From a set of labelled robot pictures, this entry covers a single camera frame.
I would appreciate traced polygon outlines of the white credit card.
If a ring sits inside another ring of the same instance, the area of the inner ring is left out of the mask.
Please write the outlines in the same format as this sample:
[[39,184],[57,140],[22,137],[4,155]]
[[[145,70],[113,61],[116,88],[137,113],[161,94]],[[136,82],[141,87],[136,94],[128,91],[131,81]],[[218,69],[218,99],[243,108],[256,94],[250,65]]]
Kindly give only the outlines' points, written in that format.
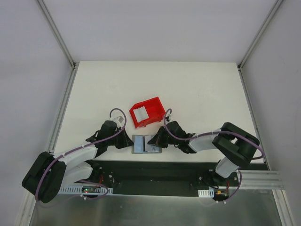
[[162,153],[161,147],[149,144],[146,145],[145,151],[147,153]]
[[146,153],[145,136],[134,136],[134,153]]

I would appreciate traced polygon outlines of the grey leather card holder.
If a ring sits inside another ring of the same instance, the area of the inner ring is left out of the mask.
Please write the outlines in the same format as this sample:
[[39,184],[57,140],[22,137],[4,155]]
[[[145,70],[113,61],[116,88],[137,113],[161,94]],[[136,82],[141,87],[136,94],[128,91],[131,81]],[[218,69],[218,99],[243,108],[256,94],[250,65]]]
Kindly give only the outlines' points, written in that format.
[[146,146],[147,142],[150,141],[154,137],[154,135],[144,135],[144,136],[145,136],[145,146]]

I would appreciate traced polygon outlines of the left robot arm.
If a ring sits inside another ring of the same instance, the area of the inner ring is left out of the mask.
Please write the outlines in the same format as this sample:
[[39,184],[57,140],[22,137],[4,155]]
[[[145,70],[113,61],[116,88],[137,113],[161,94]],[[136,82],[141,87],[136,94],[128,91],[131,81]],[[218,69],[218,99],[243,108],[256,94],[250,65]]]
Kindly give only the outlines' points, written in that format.
[[89,183],[99,181],[100,168],[93,160],[105,153],[108,147],[123,149],[133,144],[125,131],[123,117],[110,118],[75,151],[39,154],[22,180],[22,187],[38,201],[48,203],[64,186],[82,179]]

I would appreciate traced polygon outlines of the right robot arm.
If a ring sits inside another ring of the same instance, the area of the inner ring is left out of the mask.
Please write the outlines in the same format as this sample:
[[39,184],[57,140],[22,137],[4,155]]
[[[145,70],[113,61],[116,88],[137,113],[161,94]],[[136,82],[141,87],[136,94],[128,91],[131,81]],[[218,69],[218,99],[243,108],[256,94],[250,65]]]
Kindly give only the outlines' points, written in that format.
[[231,173],[250,164],[259,144],[256,137],[230,122],[203,136],[187,133],[178,122],[170,121],[165,126],[161,126],[156,135],[148,141],[148,145],[159,148],[173,145],[186,154],[219,150],[224,157],[218,161],[211,172],[202,176],[203,182],[215,189],[224,185]]

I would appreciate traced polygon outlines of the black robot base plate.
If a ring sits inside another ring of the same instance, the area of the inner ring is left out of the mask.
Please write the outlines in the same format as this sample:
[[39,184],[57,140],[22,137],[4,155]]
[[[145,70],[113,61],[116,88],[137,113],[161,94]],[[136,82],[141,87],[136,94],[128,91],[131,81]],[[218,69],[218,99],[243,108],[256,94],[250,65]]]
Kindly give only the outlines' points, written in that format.
[[228,179],[211,179],[214,163],[90,161],[92,175],[85,183],[100,183],[113,194],[196,197],[199,190],[235,189],[238,175]]

